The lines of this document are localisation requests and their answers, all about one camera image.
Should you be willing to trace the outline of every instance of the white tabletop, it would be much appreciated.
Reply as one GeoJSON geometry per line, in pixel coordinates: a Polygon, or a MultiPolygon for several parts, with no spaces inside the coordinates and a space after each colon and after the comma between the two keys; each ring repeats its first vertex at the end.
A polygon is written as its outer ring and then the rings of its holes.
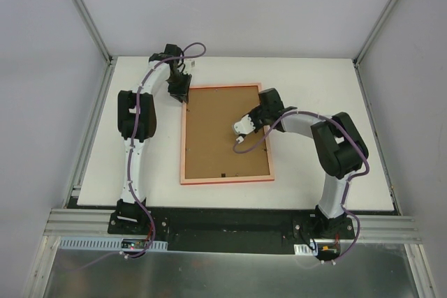
{"type": "MultiPolygon", "coordinates": [[[[120,57],[91,156],[79,205],[115,206],[124,179],[124,145],[117,129],[117,95],[141,81],[147,57],[120,57]]],[[[393,210],[379,153],[350,59],[203,57],[196,60],[191,85],[260,82],[274,87],[285,106],[321,114],[347,112],[369,149],[371,172],[355,179],[347,207],[393,210]]],[[[147,150],[143,185],[147,206],[313,209],[324,182],[314,142],[296,134],[270,136],[275,181],[180,185],[181,105],[164,84],[155,98],[157,130],[147,150]]]]}

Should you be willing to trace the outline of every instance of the orange frame edge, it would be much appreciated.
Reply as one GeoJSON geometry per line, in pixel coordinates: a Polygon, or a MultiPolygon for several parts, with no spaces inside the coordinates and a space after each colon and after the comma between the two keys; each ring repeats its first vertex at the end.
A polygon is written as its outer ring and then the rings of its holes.
{"type": "MultiPolygon", "coordinates": [[[[189,89],[213,89],[223,87],[258,87],[258,92],[262,91],[260,83],[248,83],[248,84],[218,84],[218,85],[196,85],[189,89]]],[[[219,178],[199,178],[199,179],[187,179],[186,176],[186,107],[187,104],[182,105],[182,140],[180,145],[180,184],[181,185],[200,185],[200,184],[228,184],[228,183],[249,183],[254,181],[274,181],[274,169],[272,160],[272,150],[270,147],[269,137],[265,139],[265,146],[267,147],[267,160],[269,175],[265,176],[250,176],[250,177],[219,177],[219,178]]],[[[264,133],[268,131],[268,127],[264,127],[264,133]]]]}

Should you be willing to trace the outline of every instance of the brown board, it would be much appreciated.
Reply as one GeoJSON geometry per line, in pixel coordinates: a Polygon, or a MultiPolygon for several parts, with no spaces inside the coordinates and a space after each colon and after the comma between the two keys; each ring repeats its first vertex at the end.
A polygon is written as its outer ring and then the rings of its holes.
{"type": "MultiPolygon", "coordinates": [[[[260,84],[190,88],[182,115],[181,184],[274,180],[268,139],[247,154],[233,151],[232,125],[259,105],[260,90],[260,84]]],[[[264,134],[250,134],[237,148],[248,149],[264,134]]]]}

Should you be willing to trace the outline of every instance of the gray wall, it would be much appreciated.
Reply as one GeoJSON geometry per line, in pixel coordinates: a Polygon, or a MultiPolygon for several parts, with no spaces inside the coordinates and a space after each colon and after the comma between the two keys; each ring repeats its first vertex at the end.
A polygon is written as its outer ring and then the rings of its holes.
{"type": "Polygon", "coordinates": [[[402,0],[360,75],[398,200],[447,292],[447,1],[402,0]]]}
{"type": "Polygon", "coordinates": [[[346,57],[387,0],[84,0],[114,55],[200,40],[209,56],[346,57]]]}
{"type": "Polygon", "coordinates": [[[0,0],[1,297],[21,297],[105,63],[71,0],[0,0]]]}

